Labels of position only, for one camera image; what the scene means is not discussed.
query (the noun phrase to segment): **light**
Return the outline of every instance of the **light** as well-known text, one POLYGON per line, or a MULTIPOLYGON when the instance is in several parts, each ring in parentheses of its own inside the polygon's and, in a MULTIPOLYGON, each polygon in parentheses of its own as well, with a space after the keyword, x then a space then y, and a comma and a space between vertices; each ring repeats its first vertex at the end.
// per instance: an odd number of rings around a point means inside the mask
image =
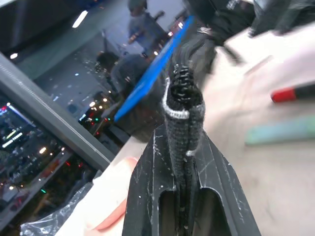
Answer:
POLYGON ((81 118, 79 119, 79 121, 81 121, 84 117, 86 117, 87 115, 86 114, 83 114, 82 116, 81 116, 81 118))
POLYGON ((84 20, 84 18, 87 16, 88 12, 87 11, 82 11, 82 13, 80 14, 80 16, 78 17, 78 19, 74 22, 72 28, 77 28, 82 21, 84 20))
POLYGON ((10 59, 16 59, 18 57, 18 54, 17 53, 13 53, 11 56, 10 56, 10 59))
POLYGON ((6 142, 5 144, 2 145, 3 148, 6 148, 7 146, 9 146, 11 143, 13 143, 15 140, 17 140, 18 138, 20 138, 23 135, 23 133, 19 133, 17 136, 13 137, 11 140, 9 140, 8 142, 6 142))
POLYGON ((13 130, 13 131, 6 137, 6 139, 11 138, 11 136, 12 136, 13 134, 15 134, 15 133, 16 133, 16 130, 13 130))
POLYGON ((46 151, 47 148, 43 147, 41 150, 39 150, 40 154, 43 154, 46 151))

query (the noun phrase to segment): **white table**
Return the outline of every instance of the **white table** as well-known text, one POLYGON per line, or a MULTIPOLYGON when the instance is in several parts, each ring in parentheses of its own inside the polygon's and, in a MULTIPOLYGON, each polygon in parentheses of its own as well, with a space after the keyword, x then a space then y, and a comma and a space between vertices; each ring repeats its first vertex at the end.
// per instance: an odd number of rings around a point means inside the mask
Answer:
MULTIPOLYGON (((244 144, 246 132, 255 125, 315 114, 312 101, 274 105, 270 99, 275 89, 315 81, 315 24, 286 37, 267 33, 249 39, 244 32, 228 44, 247 63, 234 67, 218 49, 214 74, 203 92, 204 129, 234 167, 263 236, 315 235, 314 140, 244 144)), ((131 138, 103 175, 131 153, 140 157, 144 147, 131 138)), ((82 227, 79 214, 74 212, 57 236, 83 235, 77 230, 82 227)), ((91 235, 117 236, 122 225, 123 218, 111 232, 91 235)))

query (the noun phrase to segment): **green object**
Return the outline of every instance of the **green object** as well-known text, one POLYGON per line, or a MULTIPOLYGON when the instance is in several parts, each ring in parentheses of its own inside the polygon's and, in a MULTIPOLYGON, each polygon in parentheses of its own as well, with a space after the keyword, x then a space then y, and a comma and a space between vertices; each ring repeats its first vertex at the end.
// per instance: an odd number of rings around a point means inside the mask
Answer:
POLYGON ((250 129, 245 144, 271 144, 315 138, 315 116, 259 125, 250 129))

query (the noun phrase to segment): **glass window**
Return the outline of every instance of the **glass window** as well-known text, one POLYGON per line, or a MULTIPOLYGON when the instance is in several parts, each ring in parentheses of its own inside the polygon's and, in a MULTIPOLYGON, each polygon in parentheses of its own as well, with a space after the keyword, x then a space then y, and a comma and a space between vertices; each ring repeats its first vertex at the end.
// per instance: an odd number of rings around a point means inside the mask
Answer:
POLYGON ((96 170, 0 96, 0 235, 69 202, 96 170))
POLYGON ((147 97, 118 121, 114 117, 183 28, 182 0, 48 2, 60 4, 63 14, 45 7, 40 14, 26 11, 29 29, 20 35, 28 37, 7 39, 0 50, 114 155, 131 135, 147 142, 163 122, 159 100, 147 97))

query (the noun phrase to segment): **ceiling light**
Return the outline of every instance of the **ceiling light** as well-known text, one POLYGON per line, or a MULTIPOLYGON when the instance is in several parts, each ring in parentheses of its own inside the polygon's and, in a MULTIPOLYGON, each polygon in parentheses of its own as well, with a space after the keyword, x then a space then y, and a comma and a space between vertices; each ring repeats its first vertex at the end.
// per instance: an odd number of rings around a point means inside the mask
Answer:
POLYGON ((15 59, 18 57, 18 54, 17 53, 13 53, 11 56, 10 56, 10 59, 15 59))
POLYGON ((46 151, 47 148, 43 147, 41 150, 39 150, 40 154, 43 154, 46 151))
POLYGON ((87 11, 82 11, 82 13, 80 14, 80 16, 78 17, 78 19, 74 22, 72 28, 77 28, 82 21, 84 20, 84 18, 87 16, 88 12, 87 11))

